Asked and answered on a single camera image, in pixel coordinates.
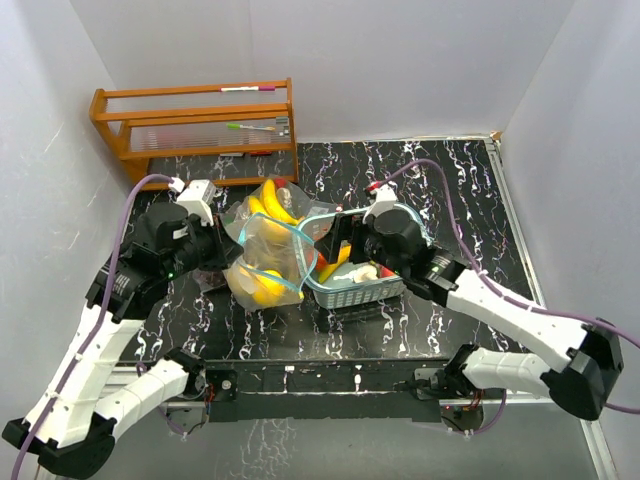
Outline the clear zip bag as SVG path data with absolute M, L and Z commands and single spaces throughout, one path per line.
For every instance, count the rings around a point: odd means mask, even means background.
M 227 233 L 236 241 L 257 237 L 285 244 L 292 231 L 307 217 L 335 210 L 335 205 L 311 199 L 296 184 L 282 177 L 268 178 L 260 187 L 233 204 L 223 216 Z
M 276 270 L 281 274 L 283 283 L 290 289 L 289 296 L 283 304 L 273 307 L 257 305 L 255 310 L 247 310 L 242 307 L 248 312 L 301 303 L 304 300 L 303 286 L 305 281 L 320 261 L 320 253 L 315 249 L 314 243 L 322 239 L 329 229 L 321 234 L 322 238 L 313 240 L 299 230 L 298 226 L 296 228 L 286 224 L 282 224 L 282 226 L 292 231 L 291 239 L 285 244 L 275 244 L 257 237 L 235 240 L 243 248 L 243 253 L 232 266 L 240 265 L 250 273 L 257 270 Z M 225 279 L 229 269 L 224 271 Z

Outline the yellow pear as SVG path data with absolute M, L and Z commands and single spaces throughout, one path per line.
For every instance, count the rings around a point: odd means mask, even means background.
M 232 266 L 226 273 L 227 284 L 236 301 L 247 310 L 255 310 L 257 303 L 253 294 L 257 291 L 255 277 L 240 265 Z

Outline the yellow bananas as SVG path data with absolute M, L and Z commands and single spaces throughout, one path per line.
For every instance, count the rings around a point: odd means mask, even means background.
M 284 179 L 268 179 L 259 188 L 259 191 L 250 195 L 247 205 L 251 214 L 261 213 L 268 217 L 282 222 L 289 226 L 297 226 L 300 222 L 278 199 L 278 191 L 283 190 L 287 197 L 291 197 L 291 192 L 287 188 L 287 181 Z

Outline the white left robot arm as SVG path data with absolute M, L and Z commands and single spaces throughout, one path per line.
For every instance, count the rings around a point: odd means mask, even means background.
M 159 203 L 117 240 L 97 272 L 68 350 L 47 390 L 23 418 L 7 422 L 3 439 L 18 449 L 12 478 L 27 454 L 45 470 L 88 479 L 117 440 L 166 400 L 200 396 L 205 364 L 176 347 L 115 393 L 104 396 L 114 367 L 175 279 L 194 270 L 222 271 L 243 252 L 209 205 Z

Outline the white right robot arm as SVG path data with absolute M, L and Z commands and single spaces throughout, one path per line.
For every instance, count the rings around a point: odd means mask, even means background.
M 418 221 L 394 208 L 379 215 L 340 213 L 316 249 L 334 263 L 351 247 L 356 264 L 373 261 L 397 274 L 415 295 L 498 330 L 523 353 L 462 346 L 428 381 L 432 389 L 466 397 L 500 388 L 552 399 L 571 415 L 600 417 L 623 370 L 611 324 L 553 314 L 513 293 L 429 242 Z

